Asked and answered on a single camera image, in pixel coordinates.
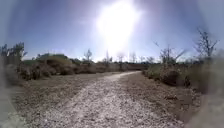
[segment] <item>tree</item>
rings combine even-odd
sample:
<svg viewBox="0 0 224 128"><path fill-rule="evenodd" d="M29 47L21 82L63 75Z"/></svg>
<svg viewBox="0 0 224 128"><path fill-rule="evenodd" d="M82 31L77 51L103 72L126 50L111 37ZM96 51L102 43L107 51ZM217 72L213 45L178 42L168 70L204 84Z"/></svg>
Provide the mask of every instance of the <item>tree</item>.
<svg viewBox="0 0 224 128"><path fill-rule="evenodd" d="M198 29L198 33L200 39L195 42L195 49L203 58L211 59L218 41L212 40L210 34L206 31Z"/></svg>
<svg viewBox="0 0 224 128"><path fill-rule="evenodd" d="M109 68L109 63L112 62L112 57L109 57L108 51L106 52L106 57L103 59L103 62L105 63L106 67Z"/></svg>
<svg viewBox="0 0 224 128"><path fill-rule="evenodd" d="M7 44L0 47L0 54L5 64L18 64L27 54L24 51L24 43L15 44L12 48L8 48Z"/></svg>
<svg viewBox="0 0 224 128"><path fill-rule="evenodd" d="M181 51L177 56L173 55L173 49L168 45L167 48L161 50L160 58L164 66L170 66L176 64L178 58L180 58L183 54L186 53L186 50Z"/></svg>
<svg viewBox="0 0 224 128"><path fill-rule="evenodd" d="M135 52L130 53L129 58L130 58L130 62L131 63L136 63L136 54L135 54Z"/></svg>
<svg viewBox="0 0 224 128"><path fill-rule="evenodd" d="M84 53L84 56L86 61L90 62L92 60L92 52L90 51L90 49L88 49L88 51Z"/></svg>
<svg viewBox="0 0 224 128"><path fill-rule="evenodd" d="M152 64L154 63L155 59L153 57L147 57L147 62Z"/></svg>
<svg viewBox="0 0 224 128"><path fill-rule="evenodd" d="M124 58L124 53L120 52L117 54L117 57L118 57L118 61L119 61L119 68L120 68L120 71L122 71L122 65L123 65L123 58Z"/></svg>
<svg viewBox="0 0 224 128"><path fill-rule="evenodd" d="M118 53L117 54L117 58L118 58L118 61L122 63L123 62L123 58L124 58L124 53L122 53L122 52Z"/></svg>
<svg viewBox="0 0 224 128"><path fill-rule="evenodd" d="M145 61L145 57L144 56L140 56L140 63L143 63Z"/></svg>

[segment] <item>dry grass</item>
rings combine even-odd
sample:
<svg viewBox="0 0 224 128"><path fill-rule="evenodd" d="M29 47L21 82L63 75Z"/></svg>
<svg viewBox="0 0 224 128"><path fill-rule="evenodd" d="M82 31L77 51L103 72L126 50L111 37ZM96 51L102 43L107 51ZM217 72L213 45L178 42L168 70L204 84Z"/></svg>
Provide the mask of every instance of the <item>dry grass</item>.
<svg viewBox="0 0 224 128"><path fill-rule="evenodd" d="M152 102L158 115L168 111L176 119L188 122L200 109L202 95L191 89L167 86L140 74L130 75L122 82L133 99Z"/></svg>

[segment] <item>grass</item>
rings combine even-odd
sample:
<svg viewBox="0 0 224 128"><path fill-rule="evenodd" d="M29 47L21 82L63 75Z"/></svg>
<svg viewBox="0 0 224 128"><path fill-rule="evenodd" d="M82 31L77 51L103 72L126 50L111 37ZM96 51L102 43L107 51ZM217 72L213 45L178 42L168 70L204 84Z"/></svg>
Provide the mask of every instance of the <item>grass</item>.
<svg viewBox="0 0 224 128"><path fill-rule="evenodd" d="M212 72L209 65L173 66L164 68L162 65L149 67L142 72L144 76L161 81L169 86L192 87L195 91L206 93Z"/></svg>

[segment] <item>dirt path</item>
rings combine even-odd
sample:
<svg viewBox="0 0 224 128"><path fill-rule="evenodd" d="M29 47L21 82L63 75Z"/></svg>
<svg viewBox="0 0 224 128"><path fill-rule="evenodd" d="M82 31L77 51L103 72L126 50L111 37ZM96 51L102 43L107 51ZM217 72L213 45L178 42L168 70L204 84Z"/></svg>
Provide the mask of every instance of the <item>dirt path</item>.
<svg viewBox="0 0 224 128"><path fill-rule="evenodd" d="M48 109L38 109L41 104L34 105L33 107L36 108L32 111L35 112L31 112L30 109L25 112L23 108L21 113L24 117L32 117L32 120L27 118L30 127L183 127L180 121L161 118L153 113L150 109L152 103L144 100L137 101L126 93L119 80L133 73L136 72L114 74L86 81L88 85L67 100L51 105Z"/></svg>

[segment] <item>gravel road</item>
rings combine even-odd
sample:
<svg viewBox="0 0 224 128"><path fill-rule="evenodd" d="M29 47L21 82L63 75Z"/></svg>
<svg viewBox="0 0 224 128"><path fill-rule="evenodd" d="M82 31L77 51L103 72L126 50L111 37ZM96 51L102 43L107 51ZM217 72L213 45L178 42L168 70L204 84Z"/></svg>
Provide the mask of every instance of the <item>gravel road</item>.
<svg viewBox="0 0 224 128"><path fill-rule="evenodd" d="M33 100L20 97L15 101L16 109L26 119L28 127L43 128L179 128L183 127L181 121L161 118L150 107L153 103L144 100L135 100L126 93L124 85L119 81L123 77L138 72L126 72L99 76L94 79L85 78L79 82L79 88L75 91L74 82L70 82L65 88L59 88L57 93L49 94L39 100L39 103L31 103ZM64 100L52 100L52 97L63 97Z"/></svg>

